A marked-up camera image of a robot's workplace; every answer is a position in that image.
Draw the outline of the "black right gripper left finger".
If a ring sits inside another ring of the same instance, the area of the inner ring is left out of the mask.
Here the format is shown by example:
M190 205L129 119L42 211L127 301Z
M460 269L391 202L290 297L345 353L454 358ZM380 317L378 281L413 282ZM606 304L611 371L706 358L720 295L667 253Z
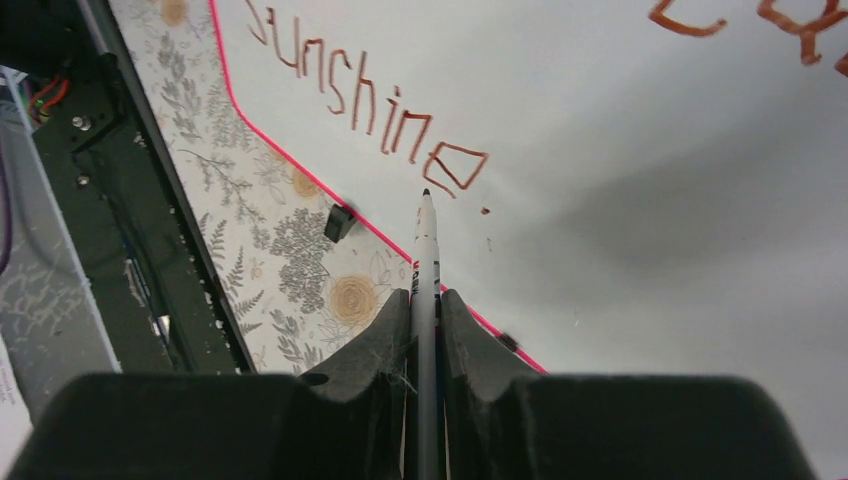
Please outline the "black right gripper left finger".
M298 375L90 374L50 402L17 479L397 479L408 294Z

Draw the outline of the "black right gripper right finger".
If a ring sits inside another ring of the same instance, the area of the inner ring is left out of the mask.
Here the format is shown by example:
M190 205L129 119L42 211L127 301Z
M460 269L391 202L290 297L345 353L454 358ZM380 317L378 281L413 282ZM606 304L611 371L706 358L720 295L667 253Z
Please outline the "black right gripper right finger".
M543 374L441 300L454 479L811 479L789 422L732 376Z

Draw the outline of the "red capped marker pen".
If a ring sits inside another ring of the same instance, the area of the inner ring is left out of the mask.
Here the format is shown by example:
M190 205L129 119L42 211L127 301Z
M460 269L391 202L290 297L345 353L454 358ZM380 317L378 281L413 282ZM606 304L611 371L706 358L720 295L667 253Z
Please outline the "red capped marker pen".
M424 189L416 214L410 288L411 337L409 379L414 385L408 398L406 477L439 479L443 461L440 442L444 420L440 414L437 325L440 302L440 266L437 222L430 191Z

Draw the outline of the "pink framed whiteboard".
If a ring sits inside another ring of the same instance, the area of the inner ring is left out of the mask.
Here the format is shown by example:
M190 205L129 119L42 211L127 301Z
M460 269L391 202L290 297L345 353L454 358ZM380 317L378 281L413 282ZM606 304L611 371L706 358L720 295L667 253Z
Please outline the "pink framed whiteboard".
M843 1L214 1L262 139L550 372L727 373L847 474Z

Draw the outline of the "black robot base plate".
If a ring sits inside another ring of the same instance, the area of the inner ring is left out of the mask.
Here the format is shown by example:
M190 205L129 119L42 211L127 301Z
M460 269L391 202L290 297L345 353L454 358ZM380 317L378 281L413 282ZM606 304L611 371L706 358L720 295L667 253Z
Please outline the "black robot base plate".
M119 366L246 374L247 347L105 1L34 3L57 88L35 134Z

